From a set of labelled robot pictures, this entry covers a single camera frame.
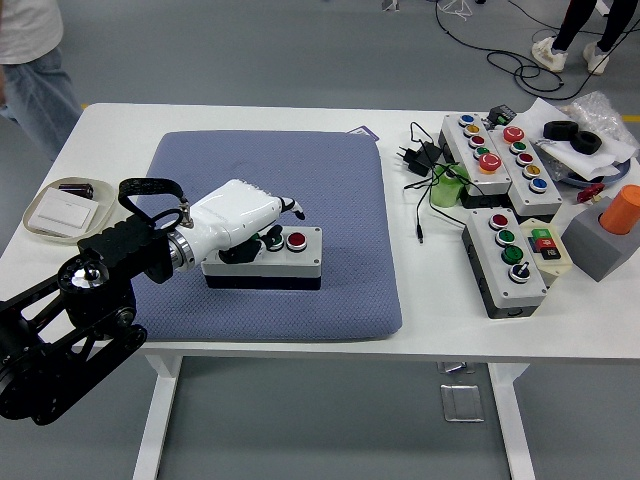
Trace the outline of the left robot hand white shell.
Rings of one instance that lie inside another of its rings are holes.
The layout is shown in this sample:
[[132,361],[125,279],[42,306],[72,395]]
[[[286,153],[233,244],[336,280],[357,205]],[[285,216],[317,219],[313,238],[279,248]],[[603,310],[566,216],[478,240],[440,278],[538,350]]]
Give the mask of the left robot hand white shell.
[[242,180],[229,180],[190,208],[192,227],[176,228],[186,241],[183,265],[196,266],[212,251],[240,245],[286,211],[305,219],[296,200],[271,195]]

